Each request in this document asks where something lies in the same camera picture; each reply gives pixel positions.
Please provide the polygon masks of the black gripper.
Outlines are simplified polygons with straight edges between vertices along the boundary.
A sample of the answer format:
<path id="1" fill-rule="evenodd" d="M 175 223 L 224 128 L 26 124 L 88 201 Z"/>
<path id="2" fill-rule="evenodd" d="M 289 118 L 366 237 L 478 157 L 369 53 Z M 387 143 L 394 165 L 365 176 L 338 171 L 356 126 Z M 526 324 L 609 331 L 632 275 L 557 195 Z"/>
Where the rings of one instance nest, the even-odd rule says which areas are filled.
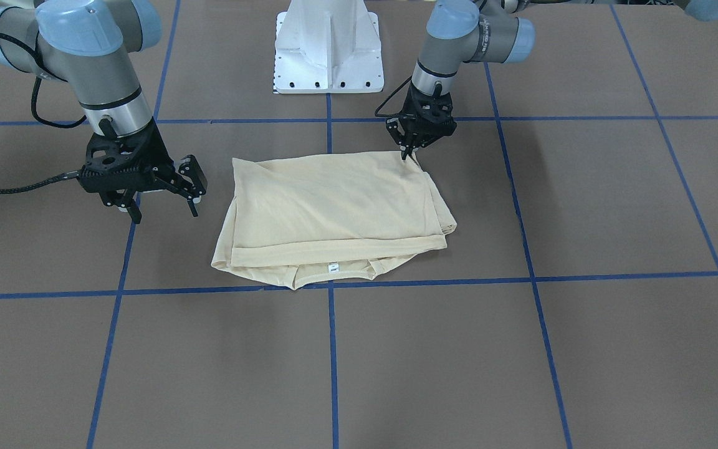
<path id="1" fill-rule="evenodd" d="M 193 217 L 199 216 L 196 205 L 207 193 L 208 179 L 194 155 L 183 157 L 176 166 L 153 119 L 125 136 L 116 133 L 111 118 L 98 123 L 103 135 L 92 135 L 78 176 L 85 191 L 100 193 L 105 206 L 128 213 L 135 225 L 142 220 L 138 191 L 170 191 L 187 201 Z"/>
<path id="2" fill-rule="evenodd" d="M 386 129 L 399 146 L 402 161 L 416 161 L 419 148 L 453 135 L 457 124 L 452 109 L 451 94 L 442 94 L 440 87 L 427 95 L 408 86 L 402 110 L 386 118 Z"/>

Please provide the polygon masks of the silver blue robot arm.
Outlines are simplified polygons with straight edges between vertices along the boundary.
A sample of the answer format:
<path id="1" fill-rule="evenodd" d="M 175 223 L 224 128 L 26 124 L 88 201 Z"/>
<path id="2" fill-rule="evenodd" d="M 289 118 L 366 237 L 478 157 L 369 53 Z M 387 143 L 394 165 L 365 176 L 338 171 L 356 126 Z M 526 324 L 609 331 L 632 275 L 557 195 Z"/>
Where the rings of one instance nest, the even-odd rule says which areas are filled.
<path id="1" fill-rule="evenodd" d="M 413 157 L 417 150 L 455 132 L 451 115 L 451 87 L 462 64 L 514 64 L 526 60 L 536 42 L 535 26 L 512 14 L 528 6 L 563 4 L 575 1 L 436 1 L 426 25 L 423 48 L 417 57 L 413 74 L 408 77 L 375 110 L 375 117 L 385 120 L 385 128 L 400 150 L 401 161 Z M 718 1 L 611 1 L 606 4 L 620 31 L 621 20 L 616 6 L 629 9 L 654 5 L 682 11 L 684 17 L 700 23 L 718 21 Z M 401 111 L 380 114 L 387 100 L 408 85 Z M 633 122 L 634 120 L 718 120 L 718 115 L 661 115 L 653 110 L 647 115 L 611 116 L 505 116 L 501 122 Z"/>
<path id="2" fill-rule="evenodd" d="M 126 212 L 134 224 L 142 213 L 141 191 L 170 191 L 183 197 L 192 216 L 208 181 L 193 155 L 174 162 L 129 54 L 155 46 L 162 37 L 158 11 L 148 1 L 0 1 L 0 63 L 34 75 L 31 114 L 43 80 L 69 84 L 92 136 L 85 162 L 28 186 L 0 188 L 0 195 L 25 193 L 75 179 L 105 206 Z"/>

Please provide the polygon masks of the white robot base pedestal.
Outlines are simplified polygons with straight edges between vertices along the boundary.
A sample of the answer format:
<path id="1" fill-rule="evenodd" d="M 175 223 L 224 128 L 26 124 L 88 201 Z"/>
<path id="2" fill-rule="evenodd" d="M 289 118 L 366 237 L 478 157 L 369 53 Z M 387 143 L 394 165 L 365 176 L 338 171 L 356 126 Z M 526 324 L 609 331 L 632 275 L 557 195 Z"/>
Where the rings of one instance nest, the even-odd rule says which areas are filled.
<path id="1" fill-rule="evenodd" d="M 292 1 L 275 20 L 277 94 L 369 94 L 385 84 L 379 18 L 363 1 Z"/>

